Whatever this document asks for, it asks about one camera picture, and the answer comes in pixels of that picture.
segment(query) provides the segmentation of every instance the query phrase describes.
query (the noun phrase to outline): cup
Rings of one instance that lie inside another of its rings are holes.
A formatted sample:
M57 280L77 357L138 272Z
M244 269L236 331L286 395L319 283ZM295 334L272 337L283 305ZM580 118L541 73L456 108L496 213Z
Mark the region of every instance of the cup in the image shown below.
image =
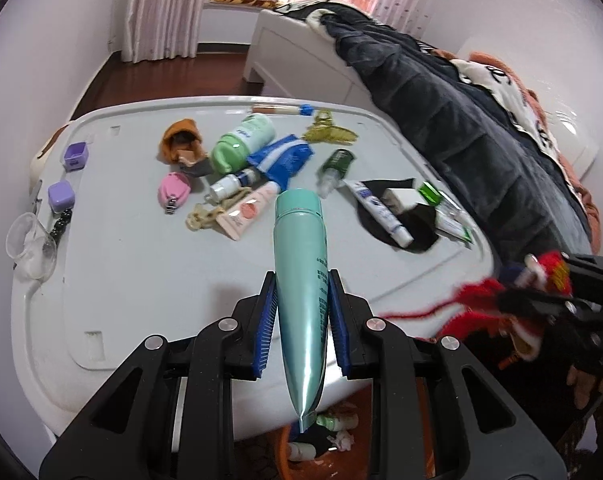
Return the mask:
M55 268L57 245L33 213L20 215L6 235L6 254L25 276L47 279Z

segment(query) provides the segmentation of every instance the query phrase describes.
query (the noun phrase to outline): gray blanket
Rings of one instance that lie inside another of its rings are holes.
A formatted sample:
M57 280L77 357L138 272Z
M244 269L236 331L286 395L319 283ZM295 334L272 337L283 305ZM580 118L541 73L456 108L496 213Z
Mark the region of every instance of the gray blanket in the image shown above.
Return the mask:
M304 19L318 7L289 15ZM561 171L488 91L460 81L454 65L414 38L351 8L328 8L337 14L321 23L337 54L451 186L503 260L550 250L591 253L587 217Z

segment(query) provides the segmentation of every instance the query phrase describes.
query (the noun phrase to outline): small green bottle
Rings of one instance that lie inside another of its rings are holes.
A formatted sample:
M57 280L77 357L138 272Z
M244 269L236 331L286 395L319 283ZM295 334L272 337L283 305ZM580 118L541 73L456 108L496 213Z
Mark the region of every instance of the small green bottle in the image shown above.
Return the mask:
M264 114L251 114L232 132L222 135L210 154L217 173L235 173L246 168L246 158L275 139L273 122Z
M322 198L326 198L337 187L339 181L345 177L350 164L354 160L355 155L352 152L343 149L335 150L319 170L317 194Z

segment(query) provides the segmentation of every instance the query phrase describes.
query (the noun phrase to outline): white table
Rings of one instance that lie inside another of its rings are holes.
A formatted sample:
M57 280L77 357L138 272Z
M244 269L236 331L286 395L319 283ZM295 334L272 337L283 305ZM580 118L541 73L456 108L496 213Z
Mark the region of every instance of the white table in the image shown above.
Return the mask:
M56 434L66 426L112 370L152 333L168 340L196 335L228 316L237 300L259 292L274 268L270 208L234 242L221 232L191 232L184 219L204 202L210 182L200 179L174 216L163 214L156 193L170 167L157 159L157 145L174 121L197 122L210 150L232 130L252 103L301 104L282 98L179 98L127 104L89 113L57 140L42 173L38 217L54 218L46 190L69 180L77 203L59 247L53 275L40 284L15 274L12 342L19 380L44 423ZM387 121L359 108L311 103L333 111L335 122L358 133L357 160L349 178L417 178L437 181L427 163ZM301 135L312 118L272 116L277 137ZM66 174L68 144L85 140L86 168ZM337 146L314 144L315 155L291 187L315 189L315 172ZM449 191L443 184L438 184ZM476 226L470 248L441 238L423 254L395 250L361 227L355 200L335 190L323 201L329 268L347 292L367 298L373 312L416 311L444 300L461 283L490 275L493 258ZM402 325L410 335L431 335L455 311ZM322 406L361 387L346 381L331 342ZM234 383L235 438L282 426L295 418L288 396L276 326L268 366L255 383Z

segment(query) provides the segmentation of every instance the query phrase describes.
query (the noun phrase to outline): orange blanket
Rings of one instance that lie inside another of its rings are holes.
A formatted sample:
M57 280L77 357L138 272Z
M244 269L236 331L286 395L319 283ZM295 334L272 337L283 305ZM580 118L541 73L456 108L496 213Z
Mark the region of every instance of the orange blanket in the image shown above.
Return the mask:
M455 54L446 50L434 50L433 54L435 56L444 57L448 60L457 59L457 56ZM515 81L515 84L519 87L521 93L526 98L526 101L534 110L535 114L537 115L537 118L541 121L541 124L543 124L544 129L548 129L548 121L546 120L546 114L544 113L543 108L539 103L537 94L533 90L526 88L517 73L515 73L512 68L510 68L498 57L491 56L490 54L485 54L484 52L471 52L469 56L469 61L494 66L506 72L513 79L513 81ZM593 202L593 197L590 192L579 181L571 163L562 154L559 154L559 163L566 171L568 180L573 185L575 191L579 194L579 197L581 198L582 203L584 204L586 216L588 218L588 225L590 225L590 229L592 231L590 246L593 250L593 254L597 254L601 249L601 221L599 218L599 210Z

